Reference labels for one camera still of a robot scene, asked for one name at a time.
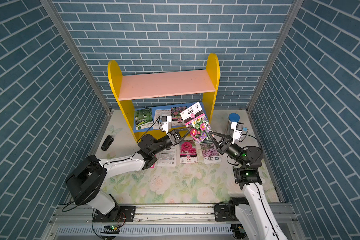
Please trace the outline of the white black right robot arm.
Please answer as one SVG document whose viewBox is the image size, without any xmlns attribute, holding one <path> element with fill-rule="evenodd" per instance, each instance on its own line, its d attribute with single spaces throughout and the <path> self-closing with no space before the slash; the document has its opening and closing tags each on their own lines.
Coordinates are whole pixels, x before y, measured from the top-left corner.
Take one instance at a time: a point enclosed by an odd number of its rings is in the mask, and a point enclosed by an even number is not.
<svg viewBox="0 0 360 240">
<path fill-rule="evenodd" d="M 235 183 L 243 197 L 232 197 L 228 206 L 250 240 L 286 240 L 272 209 L 265 197 L 265 191 L 258 168 L 262 165 L 263 150 L 258 146 L 240 147 L 233 138 L 217 132 L 209 132 L 219 154 L 239 164 L 233 168 Z"/>
</svg>

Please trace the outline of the pink hollyhock seed packet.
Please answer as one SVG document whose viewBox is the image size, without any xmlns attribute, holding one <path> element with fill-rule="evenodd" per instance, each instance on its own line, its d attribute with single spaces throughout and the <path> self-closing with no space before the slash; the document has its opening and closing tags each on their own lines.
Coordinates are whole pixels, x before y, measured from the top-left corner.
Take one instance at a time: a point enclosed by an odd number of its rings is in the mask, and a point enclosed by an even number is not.
<svg viewBox="0 0 360 240">
<path fill-rule="evenodd" d="M 195 164 L 198 162 L 197 148 L 194 140 L 180 143 L 180 164 Z"/>
</svg>

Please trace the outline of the mixed aster flower seed packet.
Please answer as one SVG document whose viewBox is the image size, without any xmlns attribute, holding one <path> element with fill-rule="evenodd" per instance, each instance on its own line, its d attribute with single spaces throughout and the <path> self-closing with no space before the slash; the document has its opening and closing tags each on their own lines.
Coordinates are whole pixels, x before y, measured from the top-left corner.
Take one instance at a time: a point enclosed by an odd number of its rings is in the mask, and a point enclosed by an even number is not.
<svg viewBox="0 0 360 240">
<path fill-rule="evenodd" d="M 196 143 L 209 139 L 211 125 L 200 102 L 193 104 L 181 112 L 186 127 L 191 128 L 190 135 Z"/>
</svg>

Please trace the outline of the white text back seed packet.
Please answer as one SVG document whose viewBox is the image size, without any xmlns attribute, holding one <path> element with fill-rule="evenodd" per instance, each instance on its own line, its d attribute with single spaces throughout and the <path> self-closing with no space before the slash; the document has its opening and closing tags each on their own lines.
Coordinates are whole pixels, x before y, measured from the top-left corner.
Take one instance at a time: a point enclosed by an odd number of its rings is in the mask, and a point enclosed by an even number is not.
<svg viewBox="0 0 360 240">
<path fill-rule="evenodd" d="M 175 167 L 177 163 L 177 146 L 172 146 L 158 155 L 158 167 Z"/>
</svg>

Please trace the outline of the purple flower seed packet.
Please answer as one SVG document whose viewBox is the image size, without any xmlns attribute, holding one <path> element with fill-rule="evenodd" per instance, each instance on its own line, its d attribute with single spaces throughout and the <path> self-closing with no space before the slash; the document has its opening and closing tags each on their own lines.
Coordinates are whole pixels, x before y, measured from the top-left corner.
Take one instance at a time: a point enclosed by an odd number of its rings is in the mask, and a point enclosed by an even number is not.
<svg viewBox="0 0 360 240">
<path fill-rule="evenodd" d="M 212 141 L 204 141 L 200 143 L 202 156 L 204 163 L 208 164 L 217 164 L 221 162 L 220 154 L 217 151 L 217 147 Z"/>
</svg>

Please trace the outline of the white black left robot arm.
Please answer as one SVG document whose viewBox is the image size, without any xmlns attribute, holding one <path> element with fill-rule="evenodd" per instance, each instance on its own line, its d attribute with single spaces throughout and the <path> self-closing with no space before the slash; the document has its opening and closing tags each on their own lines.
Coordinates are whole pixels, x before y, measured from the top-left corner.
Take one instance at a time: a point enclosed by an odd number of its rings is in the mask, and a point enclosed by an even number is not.
<svg viewBox="0 0 360 240">
<path fill-rule="evenodd" d="M 86 157 L 66 178 L 66 186 L 76 207 L 91 206 L 106 222 L 120 218 L 120 206 L 116 199 L 101 190 L 103 182 L 113 176 L 143 171 L 151 168 L 158 160 L 156 155 L 178 145 L 191 132 L 191 128 L 174 129 L 160 139 L 150 134 L 142 136 L 140 148 L 134 154 L 114 159 Z"/>
</svg>

